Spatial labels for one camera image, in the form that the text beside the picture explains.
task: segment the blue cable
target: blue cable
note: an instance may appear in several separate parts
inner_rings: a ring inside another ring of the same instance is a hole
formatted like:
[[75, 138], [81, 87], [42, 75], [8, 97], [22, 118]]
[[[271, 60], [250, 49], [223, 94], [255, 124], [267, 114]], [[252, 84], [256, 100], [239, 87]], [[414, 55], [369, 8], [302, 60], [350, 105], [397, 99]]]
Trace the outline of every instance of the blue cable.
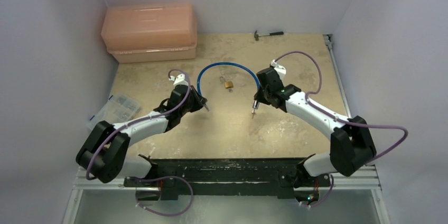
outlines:
[[198, 81], [196, 82], [196, 88], [198, 89], [198, 93], [200, 95], [202, 95], [202, 93], [201, 93], [201, 78], [202, 78], [202, 75], [204, 74], [205, 71], [207, 71], [207, 69], [209, 69], [211, 67], [215, 67], [215, 66], [234, 66], [234, 67], [239, 67], [239, 68], [247, 71], [248, 73], [250, 73], [250, 75], [252, 75], [252, 77], [254, 77], [255, 83], [257, 83], [257, 89], [260, 87], [260, 82], [258, 82], [257, 76], [255, 76], [255, 74], [252, 71], [250, 71], [247, 67], [242, 66], [240, 64], [232, 63], [232, 62], [217, 62], [217, 63], [213, 63], [213, 64], [210, 64], [210, 65], [206, 66], [199, 73]]

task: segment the orange plastic container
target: orange plastic container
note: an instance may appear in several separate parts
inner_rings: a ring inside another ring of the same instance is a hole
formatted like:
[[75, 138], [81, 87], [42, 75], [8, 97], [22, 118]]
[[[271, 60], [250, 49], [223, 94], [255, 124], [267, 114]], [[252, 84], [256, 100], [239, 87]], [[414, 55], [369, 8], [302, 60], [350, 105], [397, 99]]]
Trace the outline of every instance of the orange plastic container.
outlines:
[[110, 7], [101, 36], [120, 63], [196, 57], [196, 20], [187, 3]]

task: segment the cable connector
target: cable connector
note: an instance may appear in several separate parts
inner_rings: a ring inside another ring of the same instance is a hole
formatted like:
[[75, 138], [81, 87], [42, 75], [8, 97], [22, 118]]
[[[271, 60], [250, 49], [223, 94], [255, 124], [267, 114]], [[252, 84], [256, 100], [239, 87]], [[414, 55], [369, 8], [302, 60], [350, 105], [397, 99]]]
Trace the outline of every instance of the cable connector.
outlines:
[[274, 68], [274, 70], [278, 73], [280, 79], [283, 80], [286, 75], [286, 68], [280, 66], [277, 62], [275, 62], [275, 59], [271, 61], [270, 66]]
[[171, 75], [169, 80], [174, 81], [173, 86], [177, 86], [177, 85], [188, 86], [188, 82], [185, 80], [185, 75], [183, 73], [176, 77]]

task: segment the box lid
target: box lid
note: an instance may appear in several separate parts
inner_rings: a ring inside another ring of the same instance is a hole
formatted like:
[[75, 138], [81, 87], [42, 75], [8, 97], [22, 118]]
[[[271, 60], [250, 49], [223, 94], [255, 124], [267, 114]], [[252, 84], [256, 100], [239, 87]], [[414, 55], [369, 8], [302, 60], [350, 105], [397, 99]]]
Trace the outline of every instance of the box lid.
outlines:
[[110, 7], [101, 31], [107, 50], [192, 46], [196, 40], [188, 3]]

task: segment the hammer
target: hammer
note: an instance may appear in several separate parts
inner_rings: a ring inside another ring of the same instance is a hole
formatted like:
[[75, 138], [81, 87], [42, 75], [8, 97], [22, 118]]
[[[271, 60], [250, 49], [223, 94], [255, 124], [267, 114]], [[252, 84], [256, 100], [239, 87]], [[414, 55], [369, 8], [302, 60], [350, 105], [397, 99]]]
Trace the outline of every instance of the hammer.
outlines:
[[283, 34], [284, 34], [283, 31], [280, 31], [280, 32], [272, 32], [272, 33], [267, 33], [267, 34], [257, 34], [257, 32], [258, 32], [258, 30], [256, 30], [255, 33], [254, 33], [255, 41], [258, 41], [258, 38], [259, 38], [260, 36], [283, 35]]

